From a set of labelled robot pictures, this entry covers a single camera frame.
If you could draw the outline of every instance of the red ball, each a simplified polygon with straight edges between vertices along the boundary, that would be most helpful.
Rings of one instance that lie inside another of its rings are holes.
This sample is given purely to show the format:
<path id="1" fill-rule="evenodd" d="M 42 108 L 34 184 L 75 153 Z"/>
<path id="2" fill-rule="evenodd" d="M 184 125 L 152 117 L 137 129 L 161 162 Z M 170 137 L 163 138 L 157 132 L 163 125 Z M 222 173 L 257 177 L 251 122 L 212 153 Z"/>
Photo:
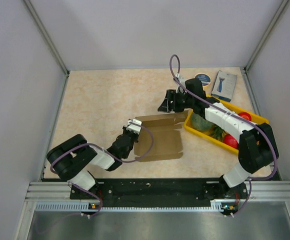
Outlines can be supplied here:
<path id="1" fill-rule="evenodd" d="M 240 117 L 242 117 L 243 119 L 246 119 L 248 121 L 252 121 L 252 116 L 248 113 L 248 112 L 241 112 L 238 114 Z"/>
<path id="2" fill-rule="evenodd" d="M 226 134 L 223 139 L 223 143 L 227 144 L 228 146 L 231 146 L 232 148 L 237 149 L 239 147 L 239 143 L 236 141 L 236 139 L 230 135 Z"/>

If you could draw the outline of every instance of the gray wall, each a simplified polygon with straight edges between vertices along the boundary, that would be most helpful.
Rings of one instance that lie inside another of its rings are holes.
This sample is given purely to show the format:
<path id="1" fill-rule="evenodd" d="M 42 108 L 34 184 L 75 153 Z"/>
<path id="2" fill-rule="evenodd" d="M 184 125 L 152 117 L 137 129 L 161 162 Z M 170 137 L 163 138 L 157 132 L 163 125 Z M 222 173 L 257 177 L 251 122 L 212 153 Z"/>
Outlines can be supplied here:
<path id="1" fill-rule="evenodd" d="M 64 75 L 20 0 L 0 0 L 0 240 L 37 181 Z"/>
<path id="2" fill-rule="evenodd" d="M 290 6 L 250 71 L 263 114 L 274 129 L 279 170 L 290 180 Z"/>
<path id="3" fill-rule="evenodd" d="M 31 0 L 70 70 L 245 66 L 281 0 Z"/>

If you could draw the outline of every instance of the yellow plastic basket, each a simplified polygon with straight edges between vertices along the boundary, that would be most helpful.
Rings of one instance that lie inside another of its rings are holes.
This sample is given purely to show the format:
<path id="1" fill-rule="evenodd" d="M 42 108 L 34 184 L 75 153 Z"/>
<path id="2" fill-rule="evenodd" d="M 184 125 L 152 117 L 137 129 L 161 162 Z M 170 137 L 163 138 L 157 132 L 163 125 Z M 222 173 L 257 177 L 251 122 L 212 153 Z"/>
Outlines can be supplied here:
<path id="1" fill-rule="evenodd" d="M 223 100 L 219 100 L 219 101 L 226 108 L 228 108 L 231 111 L 234 111 L 237 114 L 242 113 L 242 112 L 249 113 L 251 115 L 251 121 L 256 123 L 256 124 L 263 124 L 263 123 L 267 123 L 268 124 L 269 123 L 269 120 L 264 118 L 264 117 L 256 115 L 256 114 L 254 114 L 254 113 L 252 113 L 250 111 L 246 111 L 246 110 L 244 110 L 244 109 L 242 109 L 242 108 L 240 108 L 238 106 L 230 104 L 227 101 L 223 101 Z M 191 123 L 192 114 L 193 114 L 193 110 L 191 110 L 189 112 L 189 114 L 188 114 L 188 116 L 187 116 L 187 118 L 186 118 L 186 120 L 184 122 L 184 128 L 185 128 L 186 131 L 188 131 L 188 132 L 190 132 L 190 133 L 192 133 L 192 134 L 194 134 L 196 136 L 205 138 L 205 139 L 211 141 L 213 144 L 218 145 L 218 146 L 222 147 L 223 149 L 226 149 L 227 151 L 230 151 L 230 152 L 232 152 L 232 153 L 234 153 L 236 155 L 239 154 L 239 150 L 238 149 L 236 149 L 234 147 L 231 147 L 231 146 L 229 146 L 229 145 L 227 145 L 227 144 L 225 144 L 225 143 L 223 143 L 223 142 L 221 142 L 221 141 L 209 136 L 210 133 L 211 133 L 210 130 L 209 131 L 205 131 L 205 132 L 201 132 L 201 131 L 198 131 L 198 130 L 194 129 L 193 126 L 192 126 L 192 123 Z"/>

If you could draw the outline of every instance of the open cardboard box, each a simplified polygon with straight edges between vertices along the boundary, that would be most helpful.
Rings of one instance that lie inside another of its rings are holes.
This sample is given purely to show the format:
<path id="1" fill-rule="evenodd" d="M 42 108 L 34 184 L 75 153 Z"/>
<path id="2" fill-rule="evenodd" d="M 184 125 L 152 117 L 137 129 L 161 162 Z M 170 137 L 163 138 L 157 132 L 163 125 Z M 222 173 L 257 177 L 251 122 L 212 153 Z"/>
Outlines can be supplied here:
<path id="1" fill-rule="evenodd" d="M 183 156 L 183 144 L 179 129 L 188 116 L 188 111 L 179 113 L 137 116 L 136 119 L 148 128 L 154 137 L 154 145 L 140 162 L 179 159 Z M 134 145 L 136 156 L 142 156 L 152 142 L 148 132 L 140 131 L 138 142 Z"/>

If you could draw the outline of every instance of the small box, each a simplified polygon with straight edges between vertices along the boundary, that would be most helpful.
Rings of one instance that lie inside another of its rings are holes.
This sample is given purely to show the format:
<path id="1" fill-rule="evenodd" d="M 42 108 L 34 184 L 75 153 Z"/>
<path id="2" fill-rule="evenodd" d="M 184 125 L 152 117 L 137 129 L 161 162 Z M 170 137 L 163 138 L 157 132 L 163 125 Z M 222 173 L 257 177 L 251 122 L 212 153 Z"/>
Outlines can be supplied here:
<path id="1" fill-rule="evenodd" d="M 230 102 L 233 97 L 237 75 L 218 71 L 211 95 Z"/>
<path id="2" fill-rule="evenodd" d="M 183 156 L 183 144 L 179 129 L 188 116 L 188 111 L 179 113 L 137 116 L 136 119 L 148 128 L 154 137 L 154 145 L 140 162 L 180 159 Z M 142 156 L 150 147 L 152 139 L 148 132 L 141 130 L 138 142 L 134 145 L 136 156 Z"/>

